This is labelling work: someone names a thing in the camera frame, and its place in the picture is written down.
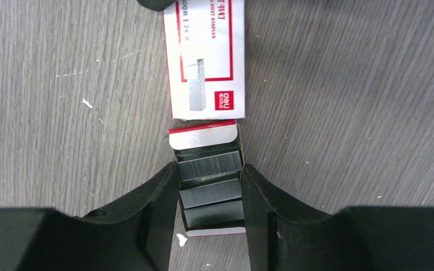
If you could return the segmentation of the staple box lid sleeve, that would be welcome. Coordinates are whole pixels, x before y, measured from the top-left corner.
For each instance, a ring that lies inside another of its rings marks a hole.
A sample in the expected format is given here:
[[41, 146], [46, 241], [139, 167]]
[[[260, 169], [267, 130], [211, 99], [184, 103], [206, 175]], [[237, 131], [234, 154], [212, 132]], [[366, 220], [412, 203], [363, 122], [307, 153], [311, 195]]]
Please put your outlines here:
[[171, 115], [245, 117], [245, 2], [176, 1], [163, 14]]

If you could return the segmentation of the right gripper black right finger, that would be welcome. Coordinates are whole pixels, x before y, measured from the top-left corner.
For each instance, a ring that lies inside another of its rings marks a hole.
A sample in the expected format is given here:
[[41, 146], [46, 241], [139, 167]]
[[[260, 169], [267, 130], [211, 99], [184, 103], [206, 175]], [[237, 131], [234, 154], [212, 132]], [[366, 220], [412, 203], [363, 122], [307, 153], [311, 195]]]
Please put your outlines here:
[[351, 206], [330, 215], [241, 172], [252, 270], [434, 270], [434, 207]]

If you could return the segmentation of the box of staples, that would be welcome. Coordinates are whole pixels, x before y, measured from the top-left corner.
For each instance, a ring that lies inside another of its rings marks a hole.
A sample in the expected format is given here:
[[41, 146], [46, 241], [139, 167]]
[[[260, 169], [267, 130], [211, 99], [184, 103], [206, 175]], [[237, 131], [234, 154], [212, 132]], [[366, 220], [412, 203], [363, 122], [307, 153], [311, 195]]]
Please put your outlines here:
[[245, 165], [236, 120], [168, 131], [179, 171], [179, 205], [189, 237], [246, 232], [241, 192]]

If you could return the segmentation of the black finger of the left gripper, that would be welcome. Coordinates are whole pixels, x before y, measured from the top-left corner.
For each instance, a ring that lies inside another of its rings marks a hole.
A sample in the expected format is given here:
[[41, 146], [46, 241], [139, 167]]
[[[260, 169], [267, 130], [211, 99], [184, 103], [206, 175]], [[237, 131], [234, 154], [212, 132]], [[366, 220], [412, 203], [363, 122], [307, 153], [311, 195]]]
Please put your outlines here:
[[137, 0], [137, 2], [152, 11], [164, 11], [167, 7], [177, 2], [177, 0]]

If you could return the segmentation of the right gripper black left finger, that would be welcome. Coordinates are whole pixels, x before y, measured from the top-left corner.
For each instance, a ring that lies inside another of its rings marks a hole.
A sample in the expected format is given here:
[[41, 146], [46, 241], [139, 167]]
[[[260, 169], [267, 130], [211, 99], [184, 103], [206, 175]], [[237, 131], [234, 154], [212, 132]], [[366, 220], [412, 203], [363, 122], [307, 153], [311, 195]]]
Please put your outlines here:
[[167, 270], [178, 193], [171, 162], [83, 217], [0, 208], [0, 270]]

